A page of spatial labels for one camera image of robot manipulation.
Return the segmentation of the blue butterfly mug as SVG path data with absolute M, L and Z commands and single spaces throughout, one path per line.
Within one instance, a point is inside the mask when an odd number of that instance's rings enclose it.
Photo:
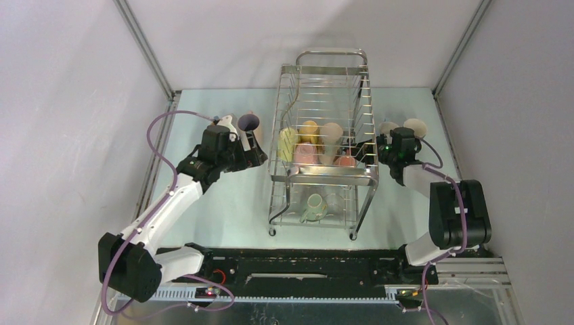
M 235 115 L 228 114 L 228 115 L 225 115 L 225 116 L 219 118 L 215 122 L 215 125 L 227 127 L 232 133 L 238 133 L 237 121 L 238 121 L 238 119 Z

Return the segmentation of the light blue faceted mug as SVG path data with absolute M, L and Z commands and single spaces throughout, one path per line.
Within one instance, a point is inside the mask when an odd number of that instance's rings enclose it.
M 383 121 L 378 127 L 378 131 L 380 135 L 384 135 L 385 137 L 391 138 L 391 131 L 398 128 L 399 125 L 392 121 Z

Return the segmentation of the black mug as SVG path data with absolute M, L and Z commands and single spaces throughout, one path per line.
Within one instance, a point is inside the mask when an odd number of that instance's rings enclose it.
M 428 133 L 428 127 L 426 123 L 418 118 L 409 118 L 403 123 L 403 127 L 412 129 L 414 131 L 414 135 L 417 138 L 424 139 L 426 134 Z

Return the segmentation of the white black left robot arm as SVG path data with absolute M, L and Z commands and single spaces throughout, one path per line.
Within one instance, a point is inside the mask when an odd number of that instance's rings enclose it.
M 222 173 L 258 167 L 267 160 L 255 131 L 258 123 L 209 125 L 202 141 L 178 165 L 172 183 L 157 203 L 149 207 L 120 234 L 104 234 L 98 242 L 102 292 L 108 288 L 145 302 L 168 281 L 190 275 L 206 282 L 214 264 L 192 246 L 159 253 L 161 240 Z

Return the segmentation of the iridescent pale pink mug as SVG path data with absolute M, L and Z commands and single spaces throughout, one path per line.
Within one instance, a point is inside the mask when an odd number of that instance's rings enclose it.
M 261 120 L 253 111 L 248 111 L 238 119 L 238 127 L 244 132 L 252 131 L 258 144 L 263 144 L 264 137 Z

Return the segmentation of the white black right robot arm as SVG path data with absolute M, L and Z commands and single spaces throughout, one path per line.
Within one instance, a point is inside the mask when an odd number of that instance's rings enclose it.
M 361 163 L 381 163 L 399 185 L 429 200 L 428 229 L 404 246 L 405 256 L 394 264 L 394 275 L 413 282 L 422 265 L 463 253 L 491 240 L 492 228 L 481 182 L 456 180 L 442 172 L 443 162 L 417 159 L 431 145 L 408 127 L 397 127 L 374 140 L 349 142 L 347 152 Z

